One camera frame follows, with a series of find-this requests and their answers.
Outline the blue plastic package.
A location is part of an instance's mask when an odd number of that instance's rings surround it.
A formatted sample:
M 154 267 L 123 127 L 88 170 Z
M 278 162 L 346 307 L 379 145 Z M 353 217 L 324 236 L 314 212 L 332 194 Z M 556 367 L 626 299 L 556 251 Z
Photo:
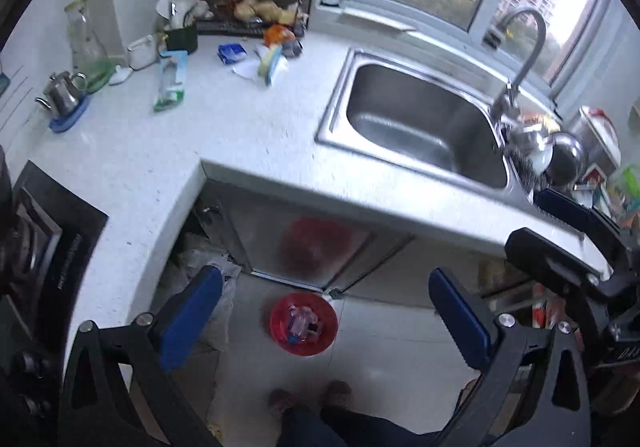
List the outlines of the blue plastic package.
M 154 112 L 179 106 L 186 93 L 186 50 L 168 50 L 160 54 L 160 85 L 153 102 Z

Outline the white paper scrap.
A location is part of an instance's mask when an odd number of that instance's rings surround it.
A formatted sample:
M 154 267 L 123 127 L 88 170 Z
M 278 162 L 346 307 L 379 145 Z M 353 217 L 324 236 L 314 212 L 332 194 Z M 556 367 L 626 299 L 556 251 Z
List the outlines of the white paper scrap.
M 259 59 L 247 59 L 239 63 L 235 63 L 231 70 L 234 74 L 245 78 L 245 80 L 264 83 L 272 83 L 277 80 L 278 76 L 284 72 L 288 72 L 288 60 L 281 57 L 276 64 L 270 66 L 268 70 L 262 73 L 264 66 Z

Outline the teal scrub brush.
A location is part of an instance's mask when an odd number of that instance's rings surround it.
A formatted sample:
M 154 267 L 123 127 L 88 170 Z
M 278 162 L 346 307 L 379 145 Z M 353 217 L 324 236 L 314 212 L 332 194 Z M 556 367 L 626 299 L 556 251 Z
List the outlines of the teal scrub brush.
M 258 64 L 258 76 L 270 87 L 286 58 L 281 45 L 271 45 L 262 55 Z

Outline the blue tissue pack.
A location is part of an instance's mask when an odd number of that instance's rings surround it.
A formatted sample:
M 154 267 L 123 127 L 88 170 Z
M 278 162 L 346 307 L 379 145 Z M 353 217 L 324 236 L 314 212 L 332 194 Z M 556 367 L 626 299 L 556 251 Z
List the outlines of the blue tissue pack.
M 241 62 L 247 58 L 247 52 L 241 44 L 228 43 L 218 46 L 217 55 L 225 66 Z

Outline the purple grape juice bottle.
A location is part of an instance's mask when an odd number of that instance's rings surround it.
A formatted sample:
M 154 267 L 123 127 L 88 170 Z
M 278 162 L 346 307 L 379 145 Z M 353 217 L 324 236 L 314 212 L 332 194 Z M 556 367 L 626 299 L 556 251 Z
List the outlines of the purple grape juice bottle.
M 293 342 L 306 341 L 319 334 L 321 321 L 309 306 L 291 306 L 288 319 L 288 339 Z

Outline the red trash bin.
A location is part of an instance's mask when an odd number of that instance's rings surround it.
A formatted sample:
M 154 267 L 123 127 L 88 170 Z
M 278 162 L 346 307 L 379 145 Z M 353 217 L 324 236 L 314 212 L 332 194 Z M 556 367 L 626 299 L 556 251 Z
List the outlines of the red trash bin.
M 311 292 L 285 295 L 270 311 L 269 332 L 273 342 L 295 356 L 323 353 L 334 343 L 337 331 L 334 308 Z

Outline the steel bowls in rack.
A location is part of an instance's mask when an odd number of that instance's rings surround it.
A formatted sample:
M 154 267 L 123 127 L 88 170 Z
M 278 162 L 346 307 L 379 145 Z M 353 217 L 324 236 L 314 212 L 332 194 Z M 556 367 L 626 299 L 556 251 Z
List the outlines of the steel bowls in rack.
M 527 193 L 570 190 L 587 170 L 587 151 L 570 133 L 550 132 L 542 123 L 508 127 L 502 133 L 503 154 L 513 163 Z

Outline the stainless steel sink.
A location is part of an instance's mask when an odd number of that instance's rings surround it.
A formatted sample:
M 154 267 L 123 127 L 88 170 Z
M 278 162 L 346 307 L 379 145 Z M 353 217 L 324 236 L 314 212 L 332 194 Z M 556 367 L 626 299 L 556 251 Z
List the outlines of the stainless steel sink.
M 530 204 L 488 104 L 422 64 L 352 48 L 316 141 L 504 204 Z

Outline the blue teapot saucer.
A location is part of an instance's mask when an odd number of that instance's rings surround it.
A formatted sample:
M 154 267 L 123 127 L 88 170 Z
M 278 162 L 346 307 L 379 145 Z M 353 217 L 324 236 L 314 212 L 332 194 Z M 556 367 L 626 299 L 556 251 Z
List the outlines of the blue teapot saucer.
M 50 131 L 55 134 L 67 132 L 87 111 L 90 101 L 91 96 L 87 95 L 83 100 L 81 100 L 78 107 L 71 114 L 60 116 L 59 118 L 52 118 L 49 122 Z

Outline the small steel teapot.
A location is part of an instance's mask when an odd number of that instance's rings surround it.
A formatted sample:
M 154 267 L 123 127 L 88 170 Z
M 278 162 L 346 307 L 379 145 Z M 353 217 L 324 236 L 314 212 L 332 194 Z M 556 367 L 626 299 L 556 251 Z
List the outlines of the small steel teapot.
M 87 95 L 88 77 L 85 73 L 64 71 L 51 74 L 42 95 L 35 98 L 39 106 L 57 118 L 72 114 Z

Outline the glass carafe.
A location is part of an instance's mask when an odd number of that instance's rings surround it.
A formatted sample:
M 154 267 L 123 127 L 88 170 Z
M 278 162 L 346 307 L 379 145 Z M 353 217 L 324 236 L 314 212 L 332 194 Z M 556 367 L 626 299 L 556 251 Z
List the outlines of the glass carafe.
M 88 0 L 74 0 L 64 11 L 73 68 L 76 72 L 85 74 L 87 92 L 93 94 L 111 80 L 116 63 L 107 55 L 105 47 L 96 35 L 89 16 Z

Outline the white mug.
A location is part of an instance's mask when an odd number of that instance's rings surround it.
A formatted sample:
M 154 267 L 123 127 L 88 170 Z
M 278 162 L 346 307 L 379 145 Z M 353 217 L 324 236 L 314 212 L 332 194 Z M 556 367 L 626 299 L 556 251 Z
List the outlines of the white mug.
M 128 62 L 131 69 L 140 71 L 152 66 L 158 60 L 157 39 L 145 35 L 127 46 Z

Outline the dark green utensil cup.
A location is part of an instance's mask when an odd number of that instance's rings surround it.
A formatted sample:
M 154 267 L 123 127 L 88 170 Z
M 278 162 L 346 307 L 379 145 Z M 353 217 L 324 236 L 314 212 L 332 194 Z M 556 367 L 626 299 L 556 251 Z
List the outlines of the dark green utensil cup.
M 198 50 L 198 28 L 195 23 L 182 29 L 166 31 L 165 35 L 168 51 L 186 51 L 191 55 Z

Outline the white ceramic spoon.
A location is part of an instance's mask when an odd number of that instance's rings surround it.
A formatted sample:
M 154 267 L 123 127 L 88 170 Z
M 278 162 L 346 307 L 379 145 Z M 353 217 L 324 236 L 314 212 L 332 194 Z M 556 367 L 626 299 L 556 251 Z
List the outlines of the white ceramic spoon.
M 198 4 L 198 0 L 159 0 L 155 6 L 156 13 L 169 22 L 173 30 L 183 29 L 186 16 Z

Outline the ginger root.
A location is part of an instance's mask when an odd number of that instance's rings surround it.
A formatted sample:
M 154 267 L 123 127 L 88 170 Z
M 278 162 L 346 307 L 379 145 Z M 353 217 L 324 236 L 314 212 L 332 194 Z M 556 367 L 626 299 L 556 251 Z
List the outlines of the ginger root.
M 236 20 L 243 22 L 260 19 L 265 24 L 293 25 L 297 19 L 296 8 L 281 8 L 272 0 L 241 0 L 233 13 Z

